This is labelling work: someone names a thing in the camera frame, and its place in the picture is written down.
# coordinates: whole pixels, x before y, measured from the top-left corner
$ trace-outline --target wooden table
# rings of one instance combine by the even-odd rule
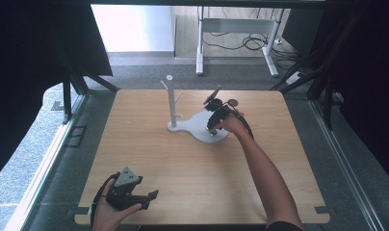
[[[189,119],[203,110],[211,90],[182,90],[176,112]],[[282,94],[278,91],[221,90],[218,98],[239,101],[255,140],[272,158],[298,205],[303,222],[326,223],[317,214],[324,200]],[[229,134],[217,144],[190,134],[171,133],[165,90],[120,90],[109,115],[79,207],[90,207],[111,174],[130,167],[143,176],[133,194],[159,190],[147,211],[130,224],[259,224],[266,214],[252,182],[243,150]],[[76,215],[79,224],[89,215]]]

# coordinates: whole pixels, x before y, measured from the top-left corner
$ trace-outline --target hand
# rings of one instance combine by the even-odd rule
[[[105,199],[106,195],[110,191],[111,186],[113,186],[115,180],[111,179],[108,184],[105,186],[102,196],[99,198],[96,204],[95,218],[93,222],[92,230],[99,231],[113,231],[117,230],[120,223],[128,216],[139,211],[142,207],[142,204],[135,204],[123,211],[114,209],[110,204],[108,204]]]
[[[242,132],[246,132],[246,127],[244,126],[244,124],[233,114],[230,114],[223,122],[216,125],[215,128],[224,128],[224,130],[226,130],[227,132],[234,133],[235,135],[238,135]]]

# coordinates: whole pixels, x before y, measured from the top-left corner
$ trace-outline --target human arm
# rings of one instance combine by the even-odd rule
[[[280,172],[264,150],[248,134],[244,124],[230,115],[217,128],[233,133],[240,142],[246,161],[267,214],[267,226],[276,221],[287,221],[303,229],[297,205]]]
[[[117,230],[120,223],[128,216],[139,211],[142,207],[142,204],[135,204],[125,210],[118,211],[114,209],[110,204],[108,204],[106,195],[110,190],[111,186],[114,184],[115,180],[111,179],[108,184],[105,186],[104,191],[102,192],[101,197],[99,198],[96,210],[95,217],[92,226],[93,231],[114,231]]]

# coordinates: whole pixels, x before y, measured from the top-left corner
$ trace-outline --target black sleeve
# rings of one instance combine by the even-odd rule
[[[277,221],[270,224],[270,226],[267,227],[266,231],[302,231],[302,230],[292,223],[286,221]]]

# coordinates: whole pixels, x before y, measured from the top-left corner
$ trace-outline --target white stand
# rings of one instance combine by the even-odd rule
[[[164,83],[164,81],[161,80],[162,84],[164,85],[165,89],[168,91],[169,94],[170,122],[168,123],[168,129],[172,133],[178,133],[178,132],[190,133],[199,141],[209,142],[209,143],[219,142],[223,140],[225,137],[227,137],[228,132],[225,131],[224,129],[219,130],[218,133],[214,136],[210,134],[206,125],[210,116],[212,116],[213,114],[212,112],[201,111],[195,114],[189,120],[176,121],[176,118],[181,115],[176,114],[175,104],[177,100],[180,98],[180,96],[182,95],[182,92],[177,96],[176,99],[174,99],[174,87],[173,87],[172,80],[173,77],[171,75],[167,76],[166,83]]]
[[[204,18],[204,7],[200,8],[198,20],[198,44],[196,54],[195,73],[203,74],[203,33],[243,33],[243,34],[270,34],[267,47],[263,47],[263,54],[272,77],[278,76],[275,64],[272,61],[271,51],[278,32],[284,9],[279,9],[275,20],[267,19],[231,19],[231,18]]]

